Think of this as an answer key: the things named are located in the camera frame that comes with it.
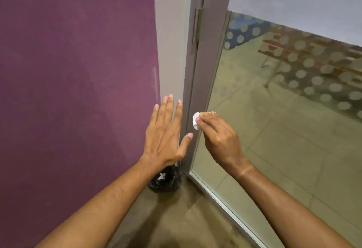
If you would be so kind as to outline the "grey door frame post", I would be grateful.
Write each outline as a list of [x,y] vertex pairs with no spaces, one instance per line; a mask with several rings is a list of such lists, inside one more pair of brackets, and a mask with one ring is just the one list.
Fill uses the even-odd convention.
[[188,26],[188,41],[186,50],[186,64],[185,64],[185,77],[183,86],[183,120],[182,120],[182,134],[193,133],[197,136],[197,131],[192,126],[192,92],[194,84],[194,76],[196,69],[198,43],[192,44],[194,12],[196,8],[203,8],[204,0],[191,0],[190,1],[190,14]]

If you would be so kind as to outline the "wooden slatted table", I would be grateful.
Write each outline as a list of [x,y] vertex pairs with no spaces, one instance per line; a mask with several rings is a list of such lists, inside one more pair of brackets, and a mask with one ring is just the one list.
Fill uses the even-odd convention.
[[277,60],[264,87],[282,71],[283,64],[297,71],[314,69],[352,87],[362,89],[362,46],[270,23],[259,53]]

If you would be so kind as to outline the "person's right hand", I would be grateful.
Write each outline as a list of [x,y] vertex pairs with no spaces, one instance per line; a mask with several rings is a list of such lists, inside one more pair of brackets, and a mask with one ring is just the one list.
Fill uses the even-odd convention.
[[229,175],[238,178],[255,170],[242,152],[237,132],[224,118],[215,112],[201,112],[196,123],[203,132],[207,150]]

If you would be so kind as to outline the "person's left forearm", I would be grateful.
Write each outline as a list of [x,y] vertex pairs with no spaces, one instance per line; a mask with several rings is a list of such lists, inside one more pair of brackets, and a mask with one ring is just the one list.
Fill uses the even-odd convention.
[[106,248],[139,194],[170,159],[141,159],[48,234],[35,248]]

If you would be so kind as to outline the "person's left hand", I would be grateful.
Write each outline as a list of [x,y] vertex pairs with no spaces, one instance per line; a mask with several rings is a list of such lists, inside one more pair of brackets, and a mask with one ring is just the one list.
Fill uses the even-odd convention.
[[139,160],[145,168],[160,172],[167,166],[182,160],[186,152],[179,152],[179,145],[183,139],[181,136],[181,121],[183,117],[183,103],[178,100],[175,104],[172,124],[169,127],[163,125],[164,108],[163,100],[159,104],[158,123],[159,127],[152,133],[146,130],[144,152]]

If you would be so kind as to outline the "person's right forearm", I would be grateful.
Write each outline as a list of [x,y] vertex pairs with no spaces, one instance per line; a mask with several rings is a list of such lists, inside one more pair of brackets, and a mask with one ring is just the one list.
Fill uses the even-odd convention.
[[251,163],[237,165],[230,175],[257,205],[285,248],[355,248]]

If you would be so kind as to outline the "black trash bin with bag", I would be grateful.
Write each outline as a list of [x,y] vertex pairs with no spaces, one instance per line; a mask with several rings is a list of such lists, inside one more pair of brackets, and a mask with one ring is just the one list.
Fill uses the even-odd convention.
[[167,166],[161,172],[166,173],[165,180],[157,181],[158,173],[148,184],[148,188],[154,192],[174,192],[177,191],[182,184],[182,172],[180,170],[180,163],[177,162],[173,165]]

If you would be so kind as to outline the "glass door with frosted dots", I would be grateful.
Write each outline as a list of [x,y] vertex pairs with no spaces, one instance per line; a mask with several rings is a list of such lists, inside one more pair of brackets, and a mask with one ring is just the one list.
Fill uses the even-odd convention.
[[231,12],[362,46],[362,0],[204,0],[191,112],[215,111],[265,176],[362,248],[362,89],[258,52],[231,50]]

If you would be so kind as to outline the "blue mat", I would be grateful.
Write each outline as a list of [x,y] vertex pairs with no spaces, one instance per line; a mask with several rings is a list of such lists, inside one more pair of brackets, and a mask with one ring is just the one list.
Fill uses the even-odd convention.
[[227,27],[224,49],[231,50],[264,35],[271,28],[271,22],[250,15],[231,12]]

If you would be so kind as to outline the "grey metal door hinge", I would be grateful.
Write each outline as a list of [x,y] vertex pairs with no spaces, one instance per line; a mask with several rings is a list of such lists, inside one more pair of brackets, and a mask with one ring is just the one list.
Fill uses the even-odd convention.
[[204,11],[203,8],[195,9],[194,22],[193,22],[193,33],[192,33],[192,44],[193,45],[197,44],[200,39],[203,11]]

